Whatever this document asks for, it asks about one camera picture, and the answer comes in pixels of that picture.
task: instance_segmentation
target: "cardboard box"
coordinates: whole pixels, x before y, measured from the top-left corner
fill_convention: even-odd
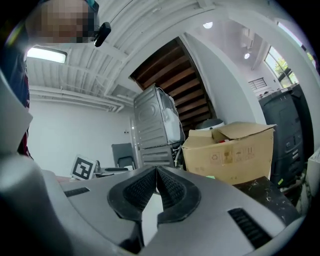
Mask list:
[[[190,130],[182,146],[187,171],[231,185],[268,177],[274,126],[234,122],[213,130]]]

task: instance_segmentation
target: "wooden ceiling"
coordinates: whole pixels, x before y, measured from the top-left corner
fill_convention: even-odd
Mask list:
[[[179,38],[146,59],[131,78],[142,90],[155,84],[173,97],[186,136],[197,124],[217,117],[199,72]]]

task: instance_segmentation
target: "box flap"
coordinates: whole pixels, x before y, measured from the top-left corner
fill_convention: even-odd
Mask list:
[[[183,143],[184,149],[198,149],[216,144],[211,130],[190,130],[189,137]]]
[[[219,127],[217,130],[231,140],[239,140],[250,135],[261,133],[275,126],[276,124],[266,125],[253,122],[233,122]]]

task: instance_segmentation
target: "person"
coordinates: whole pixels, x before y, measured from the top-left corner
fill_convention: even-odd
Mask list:
[[[94,34],[94,0],[40,0],[25,20],[10,34],[2,49],[0,67],[15,96],[29,109],[27,52],[32,47],[87,42]],[[28,130],[18,153],[31,157]]]

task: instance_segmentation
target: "wooden beam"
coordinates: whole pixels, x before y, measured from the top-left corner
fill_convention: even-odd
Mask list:
[[[186,70],[182,71],[181,73],[175,75],[174,77],[170,78],[168,81],[160,84],[160,87],[164,90],[169,86],[173,85],[174,83],[180,81],[181,79],[193,74],[195,71],[192,67],[187,68]]]
[[[173,91],[170,91],[169,95],[171,97],[174,97],[174,96],[184,92],[185,90],[188,90],[188,89],[190,89],[192,87],[195,87],[195,86],[197,86],[199,84],[200,84],[199,80],[197,78],[195,78],[195,79],[191,80],[190,82],[187,82],[184,85],[178,87],[177,89],[175,89]]]
[[[187,94],[186,96],[183,96],[182,98],[178,98],[177,100],[174,101],[174,105],[175,106],[179,106],[182,103],[185,103],[187,101],[190,101],[196,97],[199,97],[201,95],[203,95],[204,92],[202,91],[202,89],[196,90],[192,93]]]
[[[158,58],[155,62],[151,63],[149,67],[147,67],[140,75],[137,76],[136,80],[140,80],[150,69],[152,69],[157,64],[161,63],[163,60],[165,60],[168,56],[171,54],[180,51],[181,48],[179,45],[172,48],[172,50],[168,51],[165,55],[163,55],[161,58]]]
[[[180,121],[182,122],[183,120],[186,120],[186,119],[189,119],[189,118],[192,118],[194,116],[198,116],[200,114],[203,114],[205,112],[209,112],[209,109],[207,106],[204,106],[202,108],[199,108],[191,113],[188,113],[188,114],[184,114],[184,115],[181,115],[180,116]]]
[[[190,103],[190,104],[188,104],[186,106],[178,108],[178,113],[180,115],[181,113],[184,113],[186,111],[192,110],[192,109],[194,109],[196,107],[200,107],[200,106],[202,106],[204,104],[207,104],[207,101],[206,101],[205,98],[201,98],[201,99],[199,99],[199,100],[197,100],[195,102],[192,102],[192,103]]]
[[[191,125],[193,123],[197,123],[197,122],[201,122],[201,121],[207,120],[209,118],[211,118],[210,113],[205,113],[205,114],[203,114],[201,116],[197,116],[196,118],[194,118],[194,119],[192,119],[190,121],[182,122],[181,124],[182,124],[182,126],[188,126],[188,125]]]
[[[156,73],[155,75],[153,75],[151,78],[149,78],[144,84],[143,87],[144,88],[148,88],[149,86],[151,86],[156,80],[158,80],[159,78],[161,78],[163,75],[165,75],[166,73],[168,73],[169,71],[173,70],[175,67],[179,66],[182,63],[185,63],[188,61],[187,56],[182,56],[178,59],[176,59],[174,62],[170,63],[168,66],[164,67],[163,69],[161,69],[158,73]]]

